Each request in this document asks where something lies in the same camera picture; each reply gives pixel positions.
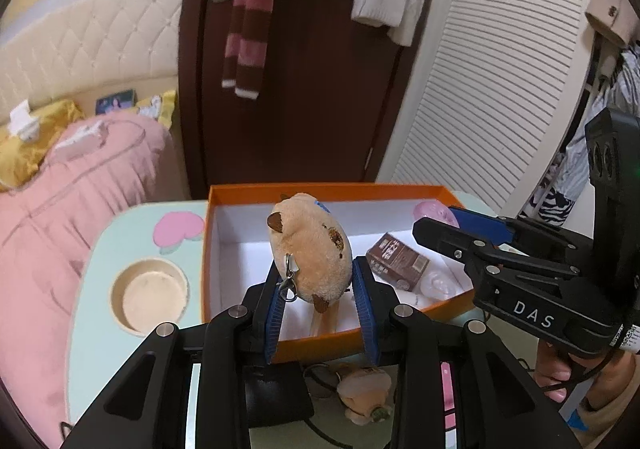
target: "striped scarf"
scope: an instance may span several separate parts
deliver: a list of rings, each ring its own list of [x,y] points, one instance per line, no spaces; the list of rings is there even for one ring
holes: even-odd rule
[[[234,0],[222,87],[234,88],[242,98],[260,94],[272,11],[273,0]]]

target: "tufted headboard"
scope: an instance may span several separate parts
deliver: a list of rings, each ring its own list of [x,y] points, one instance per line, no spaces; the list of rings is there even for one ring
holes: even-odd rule
[[[101,86],[177,76],[182,0],[76,0],[0,48],[0,123]]]

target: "pink bedding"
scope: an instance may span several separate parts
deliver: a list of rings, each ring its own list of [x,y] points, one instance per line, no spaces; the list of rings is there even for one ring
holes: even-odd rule
[[[113,217],[144,202],[184,199],[172,140],[145,116],[103,120],[105,143],[68,162],[47,157],[21,190],[0,193],[0,377],[49,448],[62,442],[65,365],[76,291]]]

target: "slatted closet door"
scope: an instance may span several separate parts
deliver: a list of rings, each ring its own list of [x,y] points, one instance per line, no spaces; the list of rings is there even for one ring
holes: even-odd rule
[[[408,89],[379,179],[444,184],[516,213],[582,91],[587,2],[434,0],[412,78],[424,90],[412,103]]]

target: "wrist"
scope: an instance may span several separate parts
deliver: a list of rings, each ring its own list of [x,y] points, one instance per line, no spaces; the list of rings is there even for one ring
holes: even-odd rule
[[[586,399],[597,411],[613,402],[627,388],[636,371],[636,358],[629,352],[618,352],[598,374]]]

